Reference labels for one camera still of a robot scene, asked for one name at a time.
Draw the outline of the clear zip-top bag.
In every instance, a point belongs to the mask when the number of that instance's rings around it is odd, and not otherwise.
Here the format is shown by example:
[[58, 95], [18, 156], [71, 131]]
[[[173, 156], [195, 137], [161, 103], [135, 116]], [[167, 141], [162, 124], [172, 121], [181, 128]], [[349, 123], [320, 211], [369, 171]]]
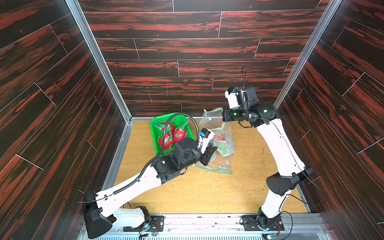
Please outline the clear zip-top bag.
[[196, 164], [194, 164], [194, 166], [201, 170], [208, 171], [211, 173], [232, 175], [233, 174], [232, 160], [234, 156], [235, 155], [232, 154], [232, 155], [223, 157], [221, 154], [215, 153], [215, 155], [211, 157], [211, 160], [207, 166], [204, 166], [200, 162], [197, 162]]
[[217, 151], [223, 156], [229, 156], [235, 153], [235, 143], [232, 134], [231, 124], [223, 122], [223, 108], [216, 108], [211, 111], [204, 110], [202, 120], [200, 121], [200, 129], [208, 129], [215, 134], [224, 135], [225, 142], [215, 141], [213, 144], [218, 147]]

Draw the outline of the red green dragon fruit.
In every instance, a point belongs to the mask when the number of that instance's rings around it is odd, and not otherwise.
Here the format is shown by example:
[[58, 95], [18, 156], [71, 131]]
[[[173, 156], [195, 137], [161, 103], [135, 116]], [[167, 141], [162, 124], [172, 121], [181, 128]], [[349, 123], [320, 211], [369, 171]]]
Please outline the red green dragon fruit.
[[165, 132], [166, 134], [173, 134], [176, 129], [172, 123], [167, 124], [166, 122], [160, 123], [159, 127], [160, 127], [160, 130], [162, 132]]

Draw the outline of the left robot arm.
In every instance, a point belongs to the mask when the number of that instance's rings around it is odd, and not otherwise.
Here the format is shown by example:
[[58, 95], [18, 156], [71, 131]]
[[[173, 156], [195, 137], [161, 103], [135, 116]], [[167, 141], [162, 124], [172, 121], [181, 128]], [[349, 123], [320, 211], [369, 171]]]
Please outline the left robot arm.
[[217, 147], [211, 143], [204, 148], [186, 138], [176, 143], [171, 153], [154, 158], [142, 172], [130, 179], [100, 192], [86, 191], [84, 219], [88, 238], [98, 238], [112, 228], [147, 229], [152, 217], [146, 207], [122, 210], [121, 206], [177, 178], [183, 169], [197, 162], [208, 164], [216, 150]]

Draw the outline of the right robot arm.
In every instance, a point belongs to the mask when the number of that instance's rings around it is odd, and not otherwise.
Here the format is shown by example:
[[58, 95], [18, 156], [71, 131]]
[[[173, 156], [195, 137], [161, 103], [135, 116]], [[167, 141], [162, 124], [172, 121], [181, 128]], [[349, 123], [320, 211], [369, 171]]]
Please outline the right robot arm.
[[269, 192], [256, 217], [261, 229], [271, 228], [279, 219], [281, 209], [292, 190], [313, 174], [295, 152], [285, 133], [277, 109], [271, 103], [261, 104], [253, 86], [236, 87], [225, 91], [229, 107], [224, 109], [223, 121], [250, 123], [266, 141], [278, 168], [278, 172], [266, 180]]

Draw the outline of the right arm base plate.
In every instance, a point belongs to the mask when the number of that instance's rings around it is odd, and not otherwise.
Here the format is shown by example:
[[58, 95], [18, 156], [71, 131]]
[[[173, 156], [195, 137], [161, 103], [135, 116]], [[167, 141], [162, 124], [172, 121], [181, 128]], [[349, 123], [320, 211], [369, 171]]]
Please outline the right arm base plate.
[[243, 215], [239, 223], [244, 227], [246, 232], [281, 232], [285, 229], [281, 214], [269, 219], [263, 214]]

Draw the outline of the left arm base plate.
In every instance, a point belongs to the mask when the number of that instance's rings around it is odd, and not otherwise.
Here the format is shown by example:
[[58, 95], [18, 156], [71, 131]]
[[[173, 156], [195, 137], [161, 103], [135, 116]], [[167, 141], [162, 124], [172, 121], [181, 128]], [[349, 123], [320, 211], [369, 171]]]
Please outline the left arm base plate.
[[165, 216], [151, 215], [150, 220], [145, 220], [137, 228], [123, 227], [123, 232], [152, 232], [159, 233], [164, 230]]

